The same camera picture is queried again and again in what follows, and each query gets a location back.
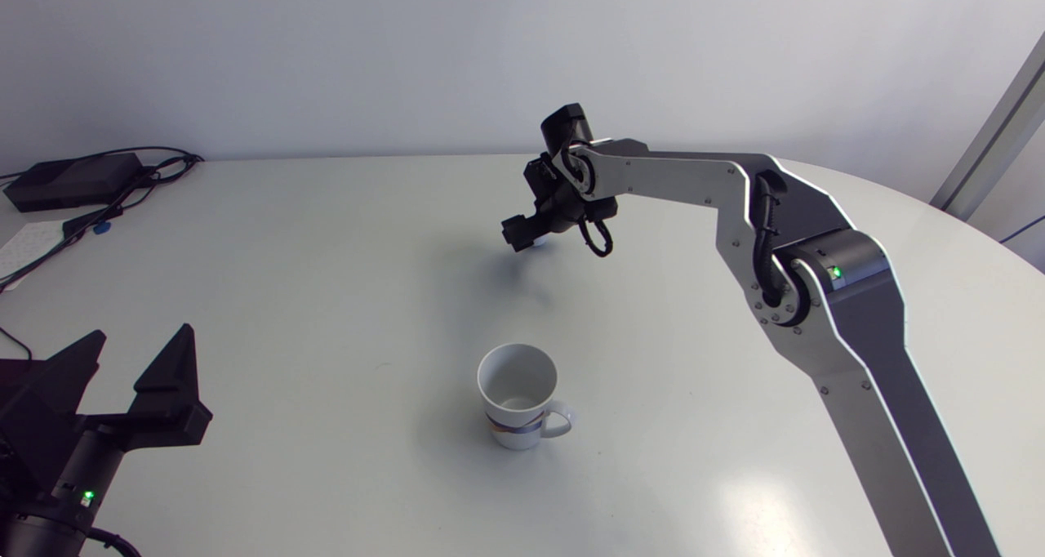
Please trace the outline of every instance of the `black device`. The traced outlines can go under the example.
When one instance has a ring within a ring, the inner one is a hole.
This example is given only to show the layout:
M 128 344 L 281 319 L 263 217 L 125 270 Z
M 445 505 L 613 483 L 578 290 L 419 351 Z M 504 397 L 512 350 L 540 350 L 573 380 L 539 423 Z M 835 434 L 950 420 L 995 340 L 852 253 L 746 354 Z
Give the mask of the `black device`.
M 4 193 L 18 211 L 112 204 L 142 173 L 144 166 L 134 153 L 48 160 L 29 167 Z
M 47 361 L 0 361 L 3 557 L 76 557 L 87 538 L 119 548 L 92 524 L 123 454 L 203 440 L 213 415 L 200 401 L 192 327 L 135 382 L 126 413 L 77 415 L 104 342 L 96 330 Z

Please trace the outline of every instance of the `white wall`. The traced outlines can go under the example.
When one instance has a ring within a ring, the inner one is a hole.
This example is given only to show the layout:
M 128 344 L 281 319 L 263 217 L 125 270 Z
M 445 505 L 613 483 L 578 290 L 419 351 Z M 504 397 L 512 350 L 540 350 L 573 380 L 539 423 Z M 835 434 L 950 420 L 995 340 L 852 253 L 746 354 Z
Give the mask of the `white wall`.
M 1043 28 L 1041 0 L 0 0 L 0 170 L 138 143 L 536 152 L 580 100 L 597 136 L 928 200 Z

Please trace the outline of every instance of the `power adapter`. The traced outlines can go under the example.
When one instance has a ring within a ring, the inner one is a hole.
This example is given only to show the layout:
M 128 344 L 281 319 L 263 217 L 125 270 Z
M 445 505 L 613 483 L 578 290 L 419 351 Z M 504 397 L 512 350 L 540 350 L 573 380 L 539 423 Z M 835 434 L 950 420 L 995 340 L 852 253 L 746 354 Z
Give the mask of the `power adapter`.
M 48 160 L 31 166 L 3 192 L 18 211 L 112 204 L 143 170 L 134 153 Z

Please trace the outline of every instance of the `white table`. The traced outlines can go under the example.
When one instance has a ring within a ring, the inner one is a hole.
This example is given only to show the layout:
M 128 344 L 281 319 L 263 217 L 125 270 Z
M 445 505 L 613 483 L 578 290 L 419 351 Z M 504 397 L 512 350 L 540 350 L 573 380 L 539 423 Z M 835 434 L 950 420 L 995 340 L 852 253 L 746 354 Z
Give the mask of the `white table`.
M 532 213 L 527 159 L 205 163 L 0 296 L 38 356 L 109 334 L 83 413 L 124 411 L 195 327 L 203 445 L 130 454 L 96 525 L 146 557 L 887 555 L 812 384 L 718 258 L 715 211 L 626 196 L 608 259 L 576 231 L 515 255 L 500 222 Z M 1041 555 L 1045 278 L 891 189 L 785 165 L 885 245 L 1001 550 Z M 23 223 L 4 207 L 3 240 Z M 473 372 L 501 342 L 558 361 L 573 433 L 494 445 Z

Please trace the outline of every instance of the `robotic arm link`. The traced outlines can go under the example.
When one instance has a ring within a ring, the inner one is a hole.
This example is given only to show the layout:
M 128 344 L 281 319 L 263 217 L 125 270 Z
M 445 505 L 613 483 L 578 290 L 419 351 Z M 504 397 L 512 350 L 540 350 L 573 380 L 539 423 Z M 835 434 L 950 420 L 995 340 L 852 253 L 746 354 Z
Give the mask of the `robotic arm link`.
M 717 208 L 719 255 L 776 351 L 813 379 L 892 554 L 1000 555 L 907 353 L 889 260 L 832 196 L 768 155 L 595 140 L 578 103 L 545 118 L 541 133 L 548 152 L 524 172 L 537 211 L 502 223 L 516 252 L 579 226 L 608 255 L 605 218 L 625 193 Z

